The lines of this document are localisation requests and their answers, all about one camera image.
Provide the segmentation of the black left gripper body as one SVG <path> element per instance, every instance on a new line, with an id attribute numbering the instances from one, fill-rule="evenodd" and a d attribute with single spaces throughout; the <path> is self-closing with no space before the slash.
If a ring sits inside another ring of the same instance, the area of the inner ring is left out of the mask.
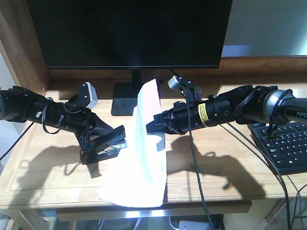
<path id="1" fill-rule="evenodd" d="M 91 142 L 92 136 L 104 136 L 113 128 L 103 122 L 95 113 L 87 108 L 69 110 L 68 105 L 64 105 L 66 112 L 59 128 L 75 134 L 82 153 L 89 153 L 94 149 Z"/>

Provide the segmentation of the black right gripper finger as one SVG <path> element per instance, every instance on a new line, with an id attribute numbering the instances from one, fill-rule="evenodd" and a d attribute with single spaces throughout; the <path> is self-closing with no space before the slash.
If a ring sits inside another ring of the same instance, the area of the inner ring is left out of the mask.
<path id="1" fill-rule="evenodd" d="M 148 133 L 163 132 L 170 133 L 168 128 L 171 117 L 167 114 L 157 114 L 154 115 L 153 121 L 146 125 L 146 130 Z"/>

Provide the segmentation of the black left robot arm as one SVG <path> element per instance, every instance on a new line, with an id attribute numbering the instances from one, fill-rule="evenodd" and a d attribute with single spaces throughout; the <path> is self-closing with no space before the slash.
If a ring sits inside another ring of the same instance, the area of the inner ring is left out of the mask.
<path id="1" fill-rule="evenodd" d="M 16 123 L 32 121 L 46 130 L 53 127 L 75 134 L 81 153 L 93 150 L 92 135 L 107 135 L 113 128 L 91 111 L 97 104 L 95 88 L 84 83 L 67 102 L 55 102 L 29 89 L 13 86 L 0 92 L 0 118 Z"/>

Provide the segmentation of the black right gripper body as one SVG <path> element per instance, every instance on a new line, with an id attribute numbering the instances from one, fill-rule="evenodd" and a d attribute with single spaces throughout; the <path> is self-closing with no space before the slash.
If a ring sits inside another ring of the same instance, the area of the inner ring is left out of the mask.
<path id="1" fill-rule="evenodd" d="M 235 119 L 230 102 L 217 98 L 194 103 L 175 102 L 172 109 L 162 113 L 163 132 L 178 135 L 190 129 L 214 127 Z"/>

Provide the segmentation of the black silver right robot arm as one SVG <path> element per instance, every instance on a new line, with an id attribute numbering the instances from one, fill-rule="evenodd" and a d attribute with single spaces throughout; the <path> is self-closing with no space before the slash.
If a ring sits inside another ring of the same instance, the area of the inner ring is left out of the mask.
<path id="1" fill-rule="evenodd" d="M 228 92 L 200 99 L 187 89 L 185 102 L 153 117 L 147 132 L 183 135 L 190 130 L 236 122 L 240 125 L 264 123 L 281 126 L 291 121 L 307 122 L 307 100 L 296 98 L 292 90 L 277 86 L 244 85 Z"/>

